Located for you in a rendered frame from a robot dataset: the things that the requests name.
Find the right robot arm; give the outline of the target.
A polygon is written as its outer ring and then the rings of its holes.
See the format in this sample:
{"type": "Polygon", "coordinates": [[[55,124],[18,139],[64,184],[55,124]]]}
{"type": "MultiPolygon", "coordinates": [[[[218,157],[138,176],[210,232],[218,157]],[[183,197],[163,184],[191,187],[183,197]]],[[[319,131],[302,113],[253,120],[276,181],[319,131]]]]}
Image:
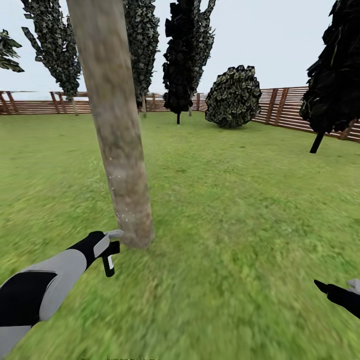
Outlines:
{"type": "MultiPolygon", "coordinates": [[[[326,293],[328,291],[328,285],[324,285],[316,280],[321,291],[326,293]]],[[[348,289],[337,286],[337,288],[331,288],[330,285],[327,298],[338,304],[350,313],[354,314],[360,320],[360,279],[353,278],[348,281],[351,286],[348,289]]]]}

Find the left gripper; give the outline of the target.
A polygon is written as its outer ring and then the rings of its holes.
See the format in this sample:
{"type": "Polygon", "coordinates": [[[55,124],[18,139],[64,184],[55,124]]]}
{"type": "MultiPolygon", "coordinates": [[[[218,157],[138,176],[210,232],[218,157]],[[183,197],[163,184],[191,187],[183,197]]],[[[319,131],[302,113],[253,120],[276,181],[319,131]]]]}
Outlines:
{"type": "Polygon", "coordinates": [[[108,257],[114,254],[118,254],[119,252],[120,252],[120,242],[119,241],[110,242],[107,251],[102,253],[98,258],[108,257]]]}

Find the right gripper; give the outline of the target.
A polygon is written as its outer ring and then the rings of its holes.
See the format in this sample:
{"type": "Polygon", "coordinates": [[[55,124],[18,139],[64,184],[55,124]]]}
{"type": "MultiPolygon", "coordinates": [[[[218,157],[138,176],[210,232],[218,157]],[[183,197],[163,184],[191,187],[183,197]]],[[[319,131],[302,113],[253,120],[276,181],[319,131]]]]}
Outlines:
{"type": "MultiPolygon", "coordinates": [[[[318,280],[316,281],[320,290],[326,293],[328,291],[328,285],[324,285],[318,282],[318,280]]],[[[337,286],[337,288],[331,288],[332,285],[334,284],[330,285],[327,298],[331,302],[344,307],[360,320],[360,315],[358,313],[360,306],[360,295],[339,286],[337,286]]]]}

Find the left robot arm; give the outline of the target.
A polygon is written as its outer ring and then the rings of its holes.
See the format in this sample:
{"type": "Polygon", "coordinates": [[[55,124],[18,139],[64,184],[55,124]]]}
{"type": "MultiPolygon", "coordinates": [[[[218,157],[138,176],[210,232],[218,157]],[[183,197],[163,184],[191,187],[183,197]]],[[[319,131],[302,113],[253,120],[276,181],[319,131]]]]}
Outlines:
{"type": "Polygon", "coordinates": [[[97,258],[120,252],[120,242],[110,242],[110,239],[123,235],[120,229],[91,233],[61,253],[26,267],[3,284],[0,288],[0,360],[37,322],[47,321],[55,314],[97,258]]]}

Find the pesticide atomizer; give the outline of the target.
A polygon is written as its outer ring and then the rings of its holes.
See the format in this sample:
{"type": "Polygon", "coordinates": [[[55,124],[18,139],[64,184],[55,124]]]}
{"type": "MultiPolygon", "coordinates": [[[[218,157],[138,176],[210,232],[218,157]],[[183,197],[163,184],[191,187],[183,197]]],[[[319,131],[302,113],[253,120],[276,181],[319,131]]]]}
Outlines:
{"type": "Polygon", "coordinates": [[[111,255],[103,256],[102,259],[103,259],[106,277],[110,278],[115,274],[113,257],[111,255]]]}

